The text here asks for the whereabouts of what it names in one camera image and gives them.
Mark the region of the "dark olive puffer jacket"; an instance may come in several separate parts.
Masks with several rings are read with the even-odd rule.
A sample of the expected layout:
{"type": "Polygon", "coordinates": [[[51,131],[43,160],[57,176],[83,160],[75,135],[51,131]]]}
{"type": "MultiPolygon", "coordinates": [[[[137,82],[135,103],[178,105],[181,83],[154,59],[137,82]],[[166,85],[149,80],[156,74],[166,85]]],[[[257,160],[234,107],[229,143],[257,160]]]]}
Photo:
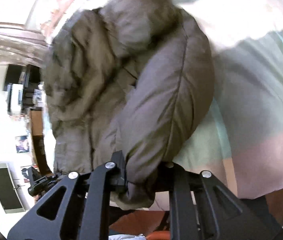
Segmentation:
{"type": "Polygon", "coordinates": [[[43,79],[54,171],[89,173],[121,151],[122,209],[150,207],[158,165],[172,161],[209,110],[210,44],[172,0],[110,0],[74,13],[52,40],[43,79]]]}

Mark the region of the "wooden desk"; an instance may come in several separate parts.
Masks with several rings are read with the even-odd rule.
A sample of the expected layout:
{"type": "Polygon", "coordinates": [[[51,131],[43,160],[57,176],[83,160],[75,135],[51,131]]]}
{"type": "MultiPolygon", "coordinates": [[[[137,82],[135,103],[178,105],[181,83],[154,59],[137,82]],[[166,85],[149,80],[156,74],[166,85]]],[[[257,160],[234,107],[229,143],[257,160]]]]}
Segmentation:
{"type": "Polygon", "coordinates": [[[42,175],[50,175],[50,170],[45,153],[44,134],[43,134],[43,114],[41,107],[31,107],[28,109],[30,120],[31,140],[33,144],[35,159],[39,172],[42,175]]]}

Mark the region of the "white printer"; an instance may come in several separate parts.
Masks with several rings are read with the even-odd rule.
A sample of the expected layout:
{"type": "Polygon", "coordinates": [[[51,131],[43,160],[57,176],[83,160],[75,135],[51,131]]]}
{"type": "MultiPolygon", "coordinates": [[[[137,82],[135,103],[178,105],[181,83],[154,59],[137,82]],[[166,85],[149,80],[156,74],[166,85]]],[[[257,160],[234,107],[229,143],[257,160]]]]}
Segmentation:
{"type": "Polygon", "coordinates": [[[9,83],[7,92],[7,113],[9,115],[19,115],[22,112],[23,85],[9,83]]]}

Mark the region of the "black monitor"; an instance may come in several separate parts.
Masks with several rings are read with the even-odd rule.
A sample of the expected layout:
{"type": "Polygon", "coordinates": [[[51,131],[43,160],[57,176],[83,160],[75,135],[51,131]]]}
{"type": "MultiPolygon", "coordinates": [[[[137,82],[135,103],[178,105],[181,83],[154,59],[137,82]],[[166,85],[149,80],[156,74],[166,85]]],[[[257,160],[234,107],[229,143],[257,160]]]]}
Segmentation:
{"type": "Polygon", "coordinates": [[[22,84],[24,87],[29,86],[31,65],[21,66],[17,64],[8,64],[5,74],[3,91],[8,90],[9,84],[22,84]]]}

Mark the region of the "floral lace curtain left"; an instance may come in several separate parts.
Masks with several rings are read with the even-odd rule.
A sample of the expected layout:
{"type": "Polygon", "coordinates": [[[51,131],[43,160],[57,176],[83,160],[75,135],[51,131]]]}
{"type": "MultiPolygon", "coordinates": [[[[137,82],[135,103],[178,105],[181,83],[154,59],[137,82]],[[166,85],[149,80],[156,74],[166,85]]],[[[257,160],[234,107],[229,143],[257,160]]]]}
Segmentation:
{"type": "Polygon", "coordinates": [[[42,67],[47,50],[40,31],[28,30],[21,24],[0,22],[0,64],[42,67]]]}

